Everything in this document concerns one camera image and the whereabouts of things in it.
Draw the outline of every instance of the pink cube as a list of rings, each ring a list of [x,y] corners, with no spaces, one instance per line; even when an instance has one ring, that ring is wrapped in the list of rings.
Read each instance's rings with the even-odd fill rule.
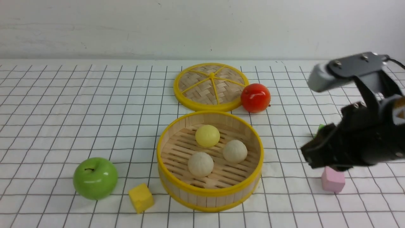
[[[322,188],[325,191],[333,191],[339,193],[343,190],[345,186],[345,174],[343,172],[338,172],[331,167],[325,167],[322,173]]]

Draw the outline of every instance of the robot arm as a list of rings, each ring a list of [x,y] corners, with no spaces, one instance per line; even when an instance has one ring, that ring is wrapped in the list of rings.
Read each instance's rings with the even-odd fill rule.
[[[387,61],[405,66],[387,55],[356,54],[314,67],[308,86],[324,92],[354,82],[364,102],[341,109],[342,120],[319,130],[301,147],[312,169],[329,166],[346,171],[405,158],[405,97],[382,69]],[[376,94],[384,96],[378,100]]]

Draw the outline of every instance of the yellow rim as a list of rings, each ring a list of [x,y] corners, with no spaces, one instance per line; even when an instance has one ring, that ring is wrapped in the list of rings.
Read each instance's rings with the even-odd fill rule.
[[[240,83],[238,83],[238,82],[234,82],[234,81],[232,81],[232,80],[227,80],[227,79],[217,78],[217,77],[214,77],[214,78],[212,79],[212,78],[210,78],[207,74],[205,74],[205,73],[203,73],[203,72],[191,70],[191,69],[193,69],[193,68],[202,67],[202,66],[205,66],[205,65],[217,65],[217,66],[221,66],[221,68],[218,69],[214,74],[218,73],[218,72],[219,72],[220,70],[222,70],[224,67],[230,68],[230,69],[234,70],[235,72],[237,72],[237,73],[242,77],[243,82],[244,82],[245,84],[242,85],[242,84],[240,84]],[[201,74],[203,74],[203,75],[206,75],[206,76],[207,76],[207,79],[205,79],[205,80],[203,80],[203,81],[200,81],[200,82],[198,82],[197,84],[194,84],[193,86],[191,86],[191,87],[185,89],[185,90],[182,92],[182,91],[180,91],[180,89],[179,89],[179,81],[180,81],[181,77],[182,77],[186,72],[189,72],[189,71],[191,71],[191,72],[196,72],[196,73],[201,73]],[[235,100],[233,100],[232,102],[225,103],[225,104],[207,105],[207,104],[201,104],[201,103],[198,103],[198,102],[194,102],[194,101],[188,99],[187,97],[183,96],[183,93],[184,93],[185,91],[189,90],[190,88],[193,88],[194,86],[196,86],[196,85],[198,85],[198,84],[200,84],[200,83],[203,83],[203,82],[205,82],[205,81],[207,81],[207,80],[211,80],[212,85],[213,85],[213,88],[214,88],[214,92],[215,92],[215,97],[216,97],[217,102],[218,102],[218,95],[217,95],[217,92],[216,92],[214,79],[220,79],[220,80],[232,82],[232,83],[235,83],[235,84],[237,84],[237,85],[244,86],[244,87],[246,87],[247,85],[249,85],[249,80],[246,78],[246,76],[245,76],[240,70],[238,70],[238,69],[236,69],[236,68],[234,68],[234,67],[232,67],[232,66],[225,65],[225,64],[215,63],[215,62],[208,62],[208,63],[202,63],[202,64],[198,64],[198,65],[194,65],[194,66],[188,67],[187,69],[184,69],[182,72],[180,72],[180,74],[176,77],[176,79],[175,79],[175,81],[174,81],[174,86],[173,86],[173,88],[174,88],[175,97],[177,98],[177,100],[178,100],[182,105],[184,105],[185,107],[187,107],[187,108],[189,108],[189,109],[191,109],[191,110],[193,110],[193,111],[213,110],[213,111],[230,112],[230,111],[234,110],[235,108],[238,108],[239,106],[241,106],[242,103],[241,103],[240,97],[237,98],[237,99],[235,99]]]
[[[230,116],[233,117],[237,120],[239,120],[241,123],[243,123],[244,125],[246,125],[252,132],[253,134],[256,136],[256,138],[259,141],[259,145],[260,145],[260,159],[259,159],[259,163],[256,167],[256,169],[253,171],[253,173],[246,178],[244,181],[231,186],[231,187],[226,187],[226,188],[221,188],[221,189],[205,189],[205,188],[199,188],[199,187],[195,187],[189,184],[184,183],[183,181],[179,180],[177,177],[175,177],[173,174],[170,173],[170,171],[166,168],[166,166],[163,164],[162,158],[161,158],[161,150],[160,150],[160,146],[162,143],[162,138],[163,136],[167,133],[167,131],[177,122],[179,122],[180,120],[187,118],[189,116],[193,116],[193,115],[201,115],[201,114],[222,114],[222,115],[226,115],[226,116]],[[169,126],[166,127],[166,129],[163,131],[163,133],[161,134],[161,137],[159,138],[159,142],[158,142],[158,146],[157,146],[157,159],[158,159],[158,166],[160,167],[162,174],[175,186],[177,186],[178,188],[184,190],[185,192],[188,193],[192,193],[198,196],[207,196],[207,197],[218,197],[218,196],[225,196],[225,195],[229,195],[229,194],[233,194],[236,192],[239,192],[241,189],[244,189],[246,186],[250,185],[252,182],[255,181],[255,178],[260,175],[261,169],[262,169],[262,165],[263,165],[263,159],[264,159],[264,150],[263,150],[263,145],[262,145],[262,141],[260,140],[259,135],[257,134],[257,132],[253,129],[252,126],[250,126],[250,124],[248,124],[246,121],[244,121],[243,119],[232,115],[230,113],[227,112],[219,112],[219,111],[199,111],[199,112],[192,112],[189,114],[186,114],[180,118],[178,118],[177,120],[173,121]]]
[[[208,213],[215,213],[215,212],[220,212],[220,211],[224,211],[224,210],[228,210],[231,208],[234,208],[236,206],[238,206],[239,204],[243,203],[245,200],[247,200],[254,192],[254,190],[256,190],[257,185],[259,184],[259,179],[257,180],[256,184],[253,187],[253,190],[251,190],[245,197],[243,197],[242,199],[233,202],[231,204],[227,204],[224,206],[219,206],[219,207],[203,207],[203,206],[196,206],[194,204],[190,204],[188,202],[185,202],[184,200],[180,199],[179,197],[177,197],[175,194],[173,194],[169,188],[164,184],[162,178],[159,178],[160,182],[162,183],[163,188],[166,190],[166,192],[178,203],[180,203],[181,205],[188,207],[190,209],[196,210],[196,211],[202,211],[202,212],[208,212]]]

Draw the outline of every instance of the green object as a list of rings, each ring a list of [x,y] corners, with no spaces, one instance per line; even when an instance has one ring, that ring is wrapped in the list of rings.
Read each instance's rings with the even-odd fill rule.
[[[77,166],[73,186],[77,193],[90,200],[100,200],[114,190],[118,172],[114,164],[102,157],[89,158]]]
[[[323,125],[323,124],[320,124],[319,125],[319,127],[318,127],[318,131],[321,129],[321,128],[323,128],[325,125]]]

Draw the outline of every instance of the yellow cube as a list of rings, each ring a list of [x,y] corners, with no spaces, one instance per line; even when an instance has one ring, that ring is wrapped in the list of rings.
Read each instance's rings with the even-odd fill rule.
[[[142,183],[128,191],[129,198],[134,206],[136,213],[142,213],[153,206],[153,196],[148,186]]]

